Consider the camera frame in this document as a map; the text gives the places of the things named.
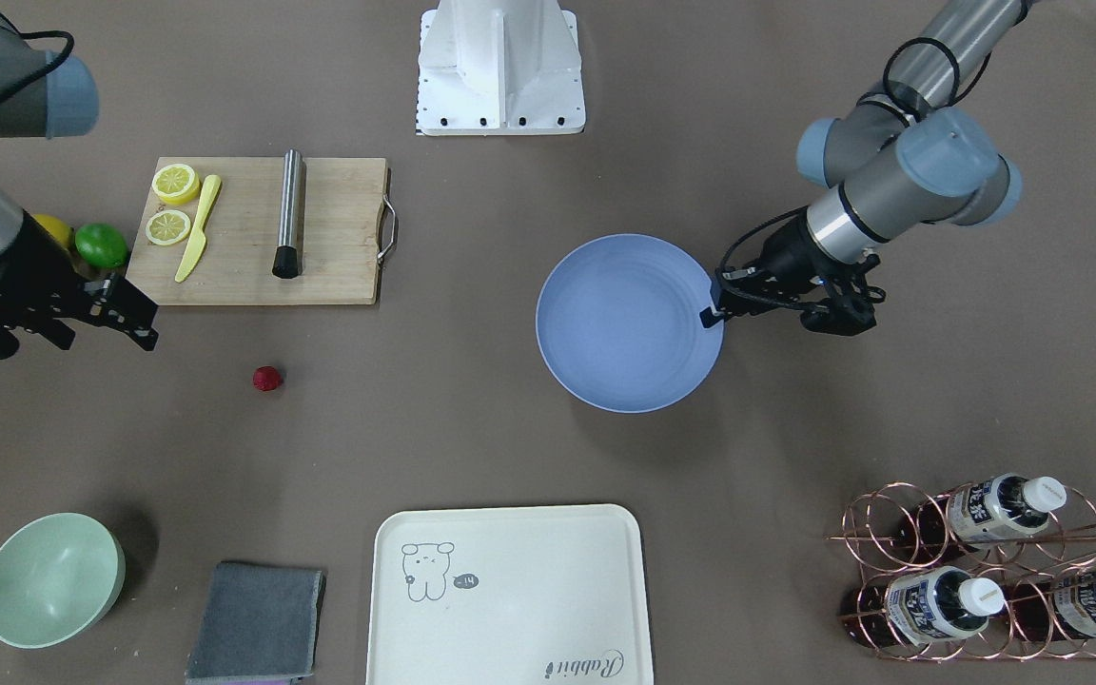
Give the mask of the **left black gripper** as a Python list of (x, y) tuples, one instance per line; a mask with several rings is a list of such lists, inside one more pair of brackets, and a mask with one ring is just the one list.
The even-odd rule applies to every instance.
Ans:
[[(760, 256), (731, 269), (728, 260), (737, 247), (770, 226), (774, 235)], [(880, 259), (874, 253), (855, 264), (831, 259), (811, 238), (804, 212), (779, 214), (727, 248), (710, 278), (712, 302), (700, 312), (700, 323), (713, 329), (739, 316), (791, 309), (810, 331), (855, 336), (877, 326), (875, 305), (886, 300), (886, 290), (866, 281), (878, 265)]]

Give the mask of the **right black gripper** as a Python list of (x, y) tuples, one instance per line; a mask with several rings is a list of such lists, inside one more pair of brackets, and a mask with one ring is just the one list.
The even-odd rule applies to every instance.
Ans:
[(153, 351), (157, 312), (157, 304), (125, 274), (96, 281), (80, 276), (69, 252), (31, 216), (0, 255), (0, 359), (16, 354), (16, 328), (69, 350), (75, 339), (65, 324), (69, 318), (121, 331), (144, 351)]

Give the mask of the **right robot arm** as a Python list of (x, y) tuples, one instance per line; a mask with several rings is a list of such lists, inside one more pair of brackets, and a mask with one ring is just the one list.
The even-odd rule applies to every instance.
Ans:
[[(24, 31), (0, 8), (0, 140), (82, 136), (99, 112), (98, 85), (75, 56), (72, 34)], [(75, 322), (119, 331), (151, 351), (157, 311), (117, 269), (80, 273), (72, 251), (0, 186), (0, 359), (16, 354), (21, 333), (70, 349)]]

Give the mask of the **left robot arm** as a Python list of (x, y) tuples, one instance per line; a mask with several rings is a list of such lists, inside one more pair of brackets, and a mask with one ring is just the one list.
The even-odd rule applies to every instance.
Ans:
[(949, 1), (889, 57), (845, 117), (817, 119), (797, 142), (797, 172), (822, 186), (764, 222), (758, 255), (713, 270), (701, 326), (791, 309), (810, 331), (855, 336), (877, 323), (879, 252), (920, 222), (980, 226), (1021, 199), (1021, 170), (960, 109), (993, 48), (1028, 18), (1028, 1)]

